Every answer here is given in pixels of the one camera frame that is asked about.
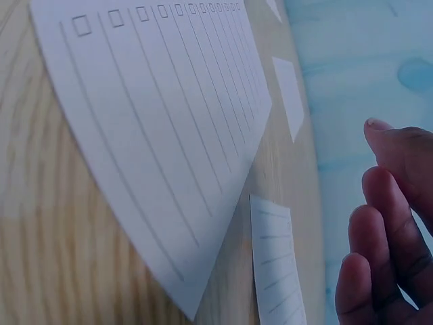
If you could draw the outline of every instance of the finger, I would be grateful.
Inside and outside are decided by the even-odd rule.
[[[411,207],[433,234],[433,133],[415,127],[393,129],[370,118],[364,134],[378,165],[392,173]]]
[[[341,325],[376,324],[371,302],[370,265],[360,254],[349,254],[343,260],[336,290],[336,310]]]
[[[378,210],[365,205],[353,212],[349,223],[349,242],[351,252],[361,254],[368,260],[373,308],[379,316],[387,321],[401,320],[415,313],[397,286],[384,220]]]
[[[395,179],[381,167],[372,168],[364,174],[363,191],[367,204],[384,218],[398,284],[419,307],[433,301],[432,255]]]

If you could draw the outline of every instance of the white paper piece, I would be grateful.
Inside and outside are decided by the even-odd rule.
[[[295,142],[296,136],[304,122],[304,108],[300,99],[293,63],[279,58],[272,58],[284,108],[289,122],[290,135]]]
[[[271,108],[243,2],[34,0],[31,10],[99,187],[193,319]]]
[[[279,22],[282,22],[275,0],[266,0],[266,3],[271,8],[272,12],[277,16]]]
[[[305,325],[290,209],[251,195],[254,279],[262,325]]]

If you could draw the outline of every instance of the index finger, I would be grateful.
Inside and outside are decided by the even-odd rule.
[[[419,307],[423,307],[433,301],[433,261],[409,203],[393,176],[380,167],[364,174],[363,191],[367,203],[384,219],[398,284]]]

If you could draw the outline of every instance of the fingernail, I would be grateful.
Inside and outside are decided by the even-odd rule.
[[[352,253],[347,254],[345,257],[343,257],[343,260],[341,261],[341,265],[344,264],[344,261],[347,260],[347,258],[351,255]]]
[[[386,131],[394,128],[391,125],[389,125],[387,122],[378,120],[377,118],[373,118],[373,117],[367,120],[367,125],[376,131]]]

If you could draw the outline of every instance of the wooden surface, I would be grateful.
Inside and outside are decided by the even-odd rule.
[[[273,109],[196,324],[259,324],[251,192],[291,208],[307,320],[323,323],[311,124],[306,118],[293,144],[272,56],[297,58],[283,3],[277,4],[283,23],[265,1],[246,0]],[[188,324],[95,185],[51,87],[27,5],[27,0],[0,1],[0,324]]]

